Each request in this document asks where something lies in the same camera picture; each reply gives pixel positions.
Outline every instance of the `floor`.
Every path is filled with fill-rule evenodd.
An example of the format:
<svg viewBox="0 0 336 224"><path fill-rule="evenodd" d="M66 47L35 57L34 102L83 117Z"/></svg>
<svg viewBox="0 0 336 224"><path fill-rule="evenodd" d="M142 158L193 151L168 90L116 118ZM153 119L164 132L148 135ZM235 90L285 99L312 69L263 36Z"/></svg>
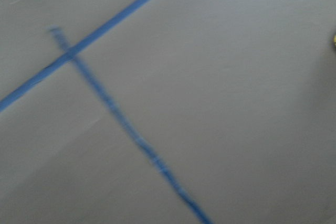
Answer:
<svg viewBox="0 0 336 224"><path fill-rule="evenodd" d="M0 98L134 0L0 0ZM335 0L152 0L81 55L214 223L336 223ZM0 223L198 223L70 63L0 114Z"/></svg>

